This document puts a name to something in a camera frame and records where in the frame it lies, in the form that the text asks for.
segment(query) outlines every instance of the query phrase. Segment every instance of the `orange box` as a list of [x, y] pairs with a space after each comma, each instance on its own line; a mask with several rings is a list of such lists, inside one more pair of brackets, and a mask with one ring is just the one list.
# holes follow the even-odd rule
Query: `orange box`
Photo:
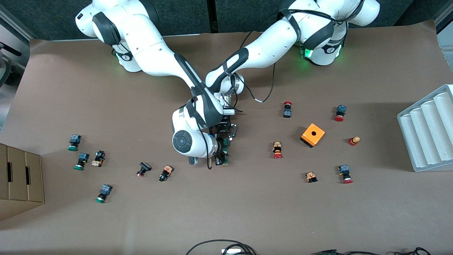
[[307, 144], [310, 148], [317, 145], [321, 137], [325, 134], [324, 130], [320, 129], [315, 124], [310, 124], [310, 126], [305, 130], [305, 132], [300, 137], [300, 140]]

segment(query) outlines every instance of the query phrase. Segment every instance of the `brown table surface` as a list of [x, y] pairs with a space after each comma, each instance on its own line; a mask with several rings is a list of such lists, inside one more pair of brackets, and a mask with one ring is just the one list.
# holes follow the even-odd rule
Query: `brown table surface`
[[[168, 37], [200, 76], [233, 53], [244, 33]], [[264, 98], [272, 69], [239, 73]], [[128, 73], [100, 41], [32, 41], [32, 54], [0, 142], [42, 155], [43, 206], [0, 222], [2, 254], [185, 254], [209, 239], [235, 239], [263, 255], [320, 250], [451, 254], [453, 172], [412, 170], [396, 115], [453, 73], [432, 21], [406, 27], [352, 29], [346, 47], [319, 67], [291, 49], [276, 66], [271, 98], [239, 96], [244, 111], [231, 163], [207, 170], [172, 147], [171, 116], [190, 98], [176, 77]], [[293, 116], [282, 118], [284, 101]], [[339, 104], [345, 121], [333, 120]], [[300, 135], [325, 132], [308, 148]], [[69, 137], [83, 136], [80, 150]], [[352, 147], [347, 139], [360, 136]], [[272, 158], [281, 141], [283, 159]], [[102, 168], [73, 169], [79, 152], [105, 150]], [[145, 178], [140, 162], [153, 167]], [[175, 171], [166, 182], [163, 167]], [[337, 166], [351, 167], [342, 184]], [[307, 183], [304, 173], [319, 179]], [[111, 184], [106, 204], [94, 200]], [[220, 254], [226, 244], [195, 254]]]

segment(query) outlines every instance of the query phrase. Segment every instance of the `dark acoustic panel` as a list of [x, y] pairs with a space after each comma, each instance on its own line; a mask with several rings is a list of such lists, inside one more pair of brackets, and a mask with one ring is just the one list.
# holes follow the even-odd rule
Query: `dark acoustic panel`
[[[378, 0], [381, 11], [368, 27], [393, 26], [412, 0]], [[247, 32], [267, 15], [277, 11], [280, 0], [216, 0], [219, 32]], [[255, 30], [264, 31], [275, 22], [273, 15]]]
[[434, 16], [449, 0], [414, 0], [395, 25], [413, 25]]
[[[38, 39], [85, 39], [75, 24], [77, 13], [91, 0], [0, 0]], [[209, 32], [206, 0], [156, 0], [162, 35]]]

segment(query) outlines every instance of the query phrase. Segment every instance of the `orange and black connector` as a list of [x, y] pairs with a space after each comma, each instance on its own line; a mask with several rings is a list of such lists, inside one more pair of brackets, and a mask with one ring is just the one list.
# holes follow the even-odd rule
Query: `orange and black connector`
[[351, 146], [356, 146], [359, 141], [360, 141], [360, 137], [353, 137], [353, 138], [349, 139], [348, 143]]
[[282, 143], [281, 142], [274, 142], [274, 146], [272, 148], [272, 152], [274, 153], [274, 158], [276, 158], [276, 159], [283, 158], [283, 156], [282, 156]]
[[305, 130], [305, 132], [300, 136], [300, 140], [303, 141], [308, 147], [313, 148], [318, 144], [319, 140], [325, 132], [320, 129], [315, 124], [310, 124], [310, 126]]

